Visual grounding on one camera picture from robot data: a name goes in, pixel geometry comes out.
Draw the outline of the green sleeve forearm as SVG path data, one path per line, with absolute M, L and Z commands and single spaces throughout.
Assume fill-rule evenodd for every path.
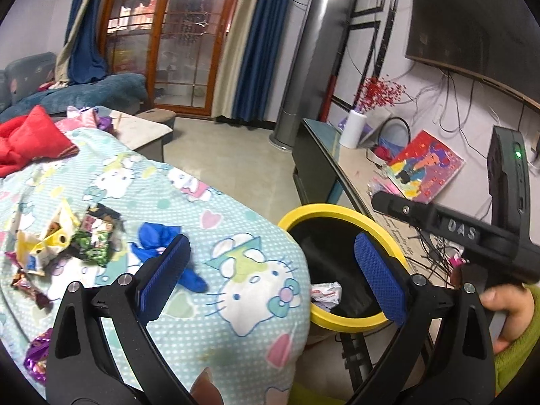
M 494 356 L 495 363 L 495 388 L 499 394 L 516 376 L 523 363 L 533 351 L 540 334 L 540 314 L 539 314 L 539 287 L 528 286 L 534 301 L 535 312 L 531 323 L 523 334 L 515 340 L 509 347 L 498 355 Z

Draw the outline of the person's left hand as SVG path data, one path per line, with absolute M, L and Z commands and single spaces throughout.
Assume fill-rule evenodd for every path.
M 221 392 L 214 385 L 211 370 L 205 368 L 193 383 L 190 394 L 198 405 L 223 405 Z

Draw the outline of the person's right hand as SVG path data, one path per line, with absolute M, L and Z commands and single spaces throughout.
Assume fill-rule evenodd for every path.
M 528 288 L 502 284 L 486 289 L 480 295 L 484 308 L 493 312 L 506 312 L 504 326 L 493 340 L 497 355 L 521 337 L 535 316 L 535 299 Z

